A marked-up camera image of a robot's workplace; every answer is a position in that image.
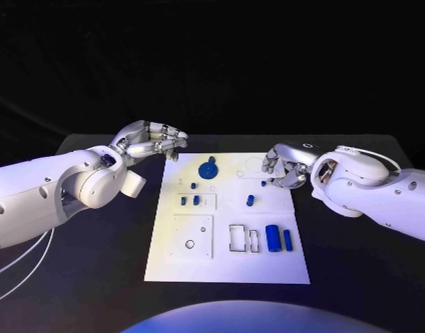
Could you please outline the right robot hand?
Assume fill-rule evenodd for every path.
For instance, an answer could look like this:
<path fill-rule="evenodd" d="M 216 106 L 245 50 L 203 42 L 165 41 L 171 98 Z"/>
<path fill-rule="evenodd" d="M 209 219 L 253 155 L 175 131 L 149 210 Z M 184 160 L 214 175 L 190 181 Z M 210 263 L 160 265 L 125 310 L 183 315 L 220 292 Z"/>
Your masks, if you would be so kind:
<path fill-rule="evenodd" d="M 278 143 L 265 155 L 262 171 L 272 175 L 281 166 L 285 175 L 281 178 L 269 178 L 266 184 L 285 189 L 304 186 L 316 162 L 324 154 L 313 144 Z"/>

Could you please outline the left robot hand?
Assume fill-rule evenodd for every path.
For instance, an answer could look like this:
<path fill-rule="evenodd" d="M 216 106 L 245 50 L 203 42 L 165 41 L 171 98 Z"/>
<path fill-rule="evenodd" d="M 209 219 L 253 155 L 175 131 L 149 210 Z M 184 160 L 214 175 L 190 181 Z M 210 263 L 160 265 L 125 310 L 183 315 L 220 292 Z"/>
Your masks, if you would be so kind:
<path fill-rule="evenodd" d="M 138 164 L 157 154 L 178 161 L 177 148 L 188 146 L 188 135 L 164 123 L 135 121 L 116 134 L 111 148 L 124 156 L 128 166 Z"/>

